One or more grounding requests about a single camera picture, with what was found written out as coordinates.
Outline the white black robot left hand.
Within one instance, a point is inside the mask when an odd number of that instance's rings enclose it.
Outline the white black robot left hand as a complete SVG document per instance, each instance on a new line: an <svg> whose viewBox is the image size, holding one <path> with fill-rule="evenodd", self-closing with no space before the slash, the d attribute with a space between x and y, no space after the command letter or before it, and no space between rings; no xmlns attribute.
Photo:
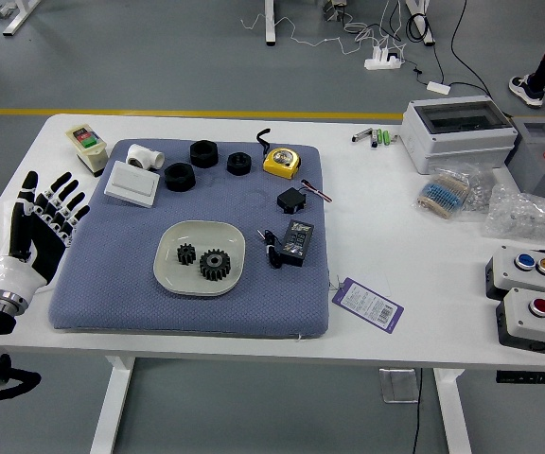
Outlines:
<svg viewBox="0 0 545 454"><path fill-rule="evenodd" d="M79 220L90 210L79 181L65 172L44 192L29 171L11 207L9 245L0 255L0 290L29 300L54 278Z"/></svg>

